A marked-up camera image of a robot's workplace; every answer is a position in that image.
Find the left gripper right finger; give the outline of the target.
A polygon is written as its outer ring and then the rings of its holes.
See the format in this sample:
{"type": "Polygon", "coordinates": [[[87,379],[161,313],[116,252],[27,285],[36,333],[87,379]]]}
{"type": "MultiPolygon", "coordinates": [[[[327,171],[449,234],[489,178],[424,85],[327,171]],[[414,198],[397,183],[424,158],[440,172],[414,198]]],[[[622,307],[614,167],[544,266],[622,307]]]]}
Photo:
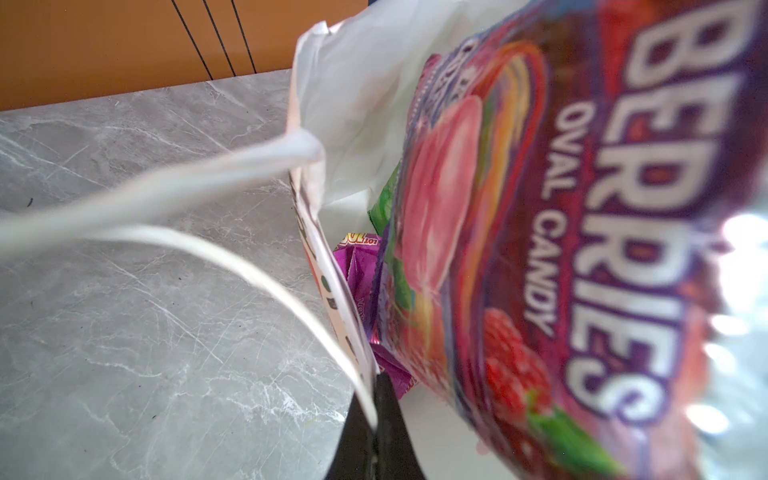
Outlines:
{"type": "Polygon", "coordinates": [[[374,443],[374,478],[425,480],[392,380],[386,372],[376,377],[374,400],[378,414],[374,443]]]}

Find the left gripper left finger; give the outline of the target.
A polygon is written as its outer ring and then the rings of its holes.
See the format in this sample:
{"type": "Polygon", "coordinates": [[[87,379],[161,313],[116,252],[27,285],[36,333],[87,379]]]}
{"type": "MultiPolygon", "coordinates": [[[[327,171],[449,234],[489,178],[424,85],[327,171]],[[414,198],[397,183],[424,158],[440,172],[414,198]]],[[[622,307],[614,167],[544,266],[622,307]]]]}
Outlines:
{"type": "Polygon", "coordinates": [[[373,480],[374,453],[373,431],[354,395],[325,480],[373,480]]]}

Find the green Lays chips bag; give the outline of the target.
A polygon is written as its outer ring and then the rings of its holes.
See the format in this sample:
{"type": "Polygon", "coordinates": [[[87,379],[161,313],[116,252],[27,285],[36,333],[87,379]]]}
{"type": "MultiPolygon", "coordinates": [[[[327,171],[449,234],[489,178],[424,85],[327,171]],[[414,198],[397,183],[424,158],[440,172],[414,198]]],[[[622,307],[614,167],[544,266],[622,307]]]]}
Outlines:
{"type": "Polygon", "coordinates": [[[401,163],[395,167],[387,182],[384,184],[379,196],[368,210],[369,220],[376,234],[381,238],[386,236],[387,228],[390,224],[393,201],[399,181],[400,167],[401,163]]]}

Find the Fox's berries candy bag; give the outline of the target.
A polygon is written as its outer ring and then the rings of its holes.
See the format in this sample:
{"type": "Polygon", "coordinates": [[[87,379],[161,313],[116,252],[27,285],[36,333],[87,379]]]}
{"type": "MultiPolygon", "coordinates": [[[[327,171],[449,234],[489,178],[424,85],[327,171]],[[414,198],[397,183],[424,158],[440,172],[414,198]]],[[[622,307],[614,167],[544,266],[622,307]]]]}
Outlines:
{"type": "Polygon", "coordinates": [[[767,5],[513,1],[430,57],[382,342],[521,479],[767,475],[767,5]]]}

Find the white paper bag with flower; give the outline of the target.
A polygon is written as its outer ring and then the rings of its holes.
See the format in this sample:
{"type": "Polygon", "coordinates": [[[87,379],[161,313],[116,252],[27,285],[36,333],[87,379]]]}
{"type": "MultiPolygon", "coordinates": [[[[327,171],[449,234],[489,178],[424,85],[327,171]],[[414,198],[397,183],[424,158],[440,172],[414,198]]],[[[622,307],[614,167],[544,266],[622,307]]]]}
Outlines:
{"type": "Polygon", "coordinates": [[[351,385],[284,306],[178,248],[187,233],[240,254],[316,314],[370,376],[374,361],[335,244],[400,157],[427,57],[516,1],[385,1],[299,39],[290,71],[16,110],[1,117],[1,217],[56,213],[166,168],[301,125],[326,157],[266,167],[221,200],[130,216],[166,246],[78,241],[1,265],[5,479],[320,479],[351,385]]]}

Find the purple grape candy bag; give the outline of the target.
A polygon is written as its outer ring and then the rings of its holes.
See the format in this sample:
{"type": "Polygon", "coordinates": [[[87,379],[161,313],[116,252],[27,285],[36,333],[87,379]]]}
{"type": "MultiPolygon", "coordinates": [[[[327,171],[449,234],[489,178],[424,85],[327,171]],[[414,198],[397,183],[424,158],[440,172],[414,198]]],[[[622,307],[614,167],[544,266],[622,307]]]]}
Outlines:
{"type": "Polygon", "coordinates": [[[396,398],[401,400],[416,385],[416,380],[381,344],[375,326],[374,288],[378,285],[380,246],[381,238],[376,234],[350,233],[334,249],[333,256],[344,274],[374,358],[380,370],[389,375],[396,398]]]}

